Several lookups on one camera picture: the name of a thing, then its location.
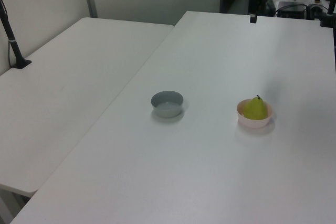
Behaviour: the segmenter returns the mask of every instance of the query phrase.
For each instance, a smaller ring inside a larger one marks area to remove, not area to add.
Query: bowl
[[[247,100],[244,100],[244,101],[241,101],[240,103],[238,103],[238,105],[237,105],[238,121],[242,125],[244,125],[246,127],[249,127],[249,128],[254,128],[254,129],[266,126],[268,124],[269,120],[271,119],[272,114],[273,114],[272,107],[267,102],[264,101],[264,104],[267,107],[267,117],[265,119],[261,119],[261,120],[249,119],[249,118],[244,117],[243,109],[244,109],[245,104],[247,102],[251,101],[251,100],[252,99],[247,99]]]
[[[152,97],[151,103],[159,117],[173,118],[182,110],[183,96],[175,91],[162,91]]]

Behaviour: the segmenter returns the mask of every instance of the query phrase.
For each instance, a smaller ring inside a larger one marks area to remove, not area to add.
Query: black mount
[[[8,41],[10,43],[10,45],[12,46],[15,58],[16,58],[16,64],[14,64],[12,66],[12,68],[18,68],[18,69],[23,69],[25,66],[29,65],[32,61],[31,60],[26,60],[22,57],[22,54],[20,52],[19,46],[16,42],[16,39],[14,37],[12,28],[10,27],[11,25],[9,24],[8,21],[8,16],[7,16],[7,12],[5,9],[5,6],[3,4],[3,1],[0,0],[0,19],[1,22],[5,28],[7,37],[8,37]]]

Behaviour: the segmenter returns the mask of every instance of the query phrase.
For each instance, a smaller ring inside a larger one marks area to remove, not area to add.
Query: wire
[[[11,65],[11,59],[9,58],[9,52],[10,52],[10,43],[8,42],[8,64],[9,64],[9,67],[12,68],[12,65]]]
[[[2,7],[4,8],[5,13],[6,13],[6,16],[7,16],[7,18],[8,18],[7,9],[6,9],[6,6],[5,6],[4,2],[3,2],[2,0],[0,0],[0,3],[1,3],[1,5],[2,5]]]
[[[311,7],[311,6],[321,6],[321,7],[323,7],[324,9],[326,9],[326,10],[328,10],[328,8],[326,8],[325,6],[323,6],[323,5],[318,5],[318,4],[311,4],[311,5],[309,5],[309,7]]]
[[[305,4],[286,5],[286,6],[284,6],[284,7],[281,7],[281,8],[279,8],[279,9],[277,9],[277,10],[275,11],[275,13],[277,13],[277,12],[280,11],[280,10],[285,10],[285,9],[287,9],[287,8],[291,8],[291,7],[294,7],[294,6],[305,6],[306,9],[308,8],[308,5],[305,5]]]

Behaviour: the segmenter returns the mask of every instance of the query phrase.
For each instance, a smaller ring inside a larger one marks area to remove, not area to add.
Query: white table
[[[335,223],[335,75],[319,22],[187,12],[13,224]],[[183,114],[152,113],[162,90]]]
[[[0,77],[0,188],[32,196],[172,30],[84,18]]]

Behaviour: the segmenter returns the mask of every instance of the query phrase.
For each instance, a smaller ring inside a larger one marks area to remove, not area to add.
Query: green pear
[[[267,117],[267,107],[260,96],[247,102],[243,109],[244,117],[252,120],[262,120]]]

